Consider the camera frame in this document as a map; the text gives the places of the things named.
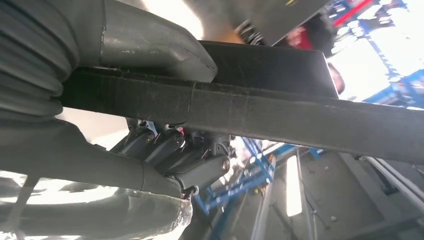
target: bolt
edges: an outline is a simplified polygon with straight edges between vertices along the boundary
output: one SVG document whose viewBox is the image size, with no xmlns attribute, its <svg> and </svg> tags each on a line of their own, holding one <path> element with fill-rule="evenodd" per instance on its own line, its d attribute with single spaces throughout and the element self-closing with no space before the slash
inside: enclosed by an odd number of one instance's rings
<svg viewBox="0 0 424 240">
<path fill-rule="evenodd" d="M 176 141 L 176 144 L 178 144 L 178 145 L 183 144 L 183 142 L 184 142 L 184 136 L 183 135 L 177 135 L 175 137 L 175 141 Z"/>
<path fill-rule="evenodd" d="M 222 170 L 224 170 L 225 172 L 227 172 L 230 169 L 230 160 L 229 159 L 225 159 L 224 161 L 222 161 L 221 168 L 222 168 Z"/>
<path fill-rule="evenodd" d="M 153 133 L 147 134 L 146 142 L 150 143 L 151 141 L 153 141 L 153 139 L 155 139 L 155 135 Z"/>
</svg>

